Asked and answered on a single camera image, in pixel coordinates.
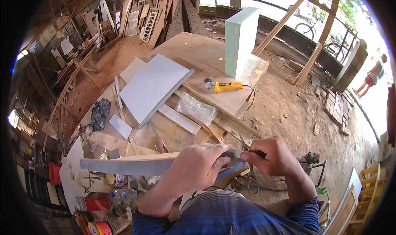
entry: blue striped shirt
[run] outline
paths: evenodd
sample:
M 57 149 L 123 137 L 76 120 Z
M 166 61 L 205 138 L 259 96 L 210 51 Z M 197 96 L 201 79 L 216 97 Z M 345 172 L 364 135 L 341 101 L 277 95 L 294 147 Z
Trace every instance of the blue striped shirt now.
M 132 234 L 319 234 L 319 200 L 292 204 L 286 217 L 238 193 L 208 191 L 189 200 L 174 222 L 136 213 Z

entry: left hand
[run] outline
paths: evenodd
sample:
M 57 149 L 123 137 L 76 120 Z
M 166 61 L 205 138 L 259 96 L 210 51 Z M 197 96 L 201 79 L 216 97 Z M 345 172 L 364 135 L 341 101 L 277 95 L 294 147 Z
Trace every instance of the left hand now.
M 220 155 L 233 148 L 232 145 L 210 143 L 183 148 L 168 171 L 161 177 L 161 190 L 170 198 L 210 187 L 219 170 L 230 163 L 229 157 Z

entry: yellow power tool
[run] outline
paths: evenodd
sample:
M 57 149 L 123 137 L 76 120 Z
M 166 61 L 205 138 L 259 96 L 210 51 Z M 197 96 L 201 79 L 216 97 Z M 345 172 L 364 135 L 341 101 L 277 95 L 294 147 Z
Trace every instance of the yellow power tool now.
M 218 83 L 218 82 L 215 82 L 213 80 L 213 78 L 211 78 L 211 77 L 205 78 L 204 83 L 205 83 L 205 88 L 213 93 L 243 89 L 242 82 Z

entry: plastic bottle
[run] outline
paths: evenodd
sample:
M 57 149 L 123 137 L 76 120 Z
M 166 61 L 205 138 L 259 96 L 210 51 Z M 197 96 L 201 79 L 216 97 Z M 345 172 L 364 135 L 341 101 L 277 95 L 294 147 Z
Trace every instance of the plastic bottle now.
M 125 200 L 137 197 L 137 192 L 134 189 L 114 189 L 112 192 L 109 192 L 108 195 L 116 200 Z

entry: plastic bag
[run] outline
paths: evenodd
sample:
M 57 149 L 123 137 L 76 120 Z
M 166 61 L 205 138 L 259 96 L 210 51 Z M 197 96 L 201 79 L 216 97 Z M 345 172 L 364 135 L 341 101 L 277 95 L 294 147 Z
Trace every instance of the plastic bag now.
M 95 101 L 91 110 L 91 123 L 89 124 L 93 131 L 102 131 L 105 128 L 110 107 L 111 102 L 107 99 L 102 98 L 100 102 Z
M 186 115 L 191 115 L 208 126 L 215 118 L 217 109 L 183 92 L 175 110 Z

